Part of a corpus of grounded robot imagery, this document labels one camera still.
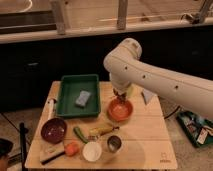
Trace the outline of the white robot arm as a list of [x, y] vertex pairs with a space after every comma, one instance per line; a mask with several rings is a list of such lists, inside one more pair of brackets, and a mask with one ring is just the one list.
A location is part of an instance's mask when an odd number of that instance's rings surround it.
[[117, 97], [124, 100], [130, 85], [136, 84], [213, 120], [213, 81], [146, 64], [141, 54], [139, 42], [126, 38], [104, 58]]

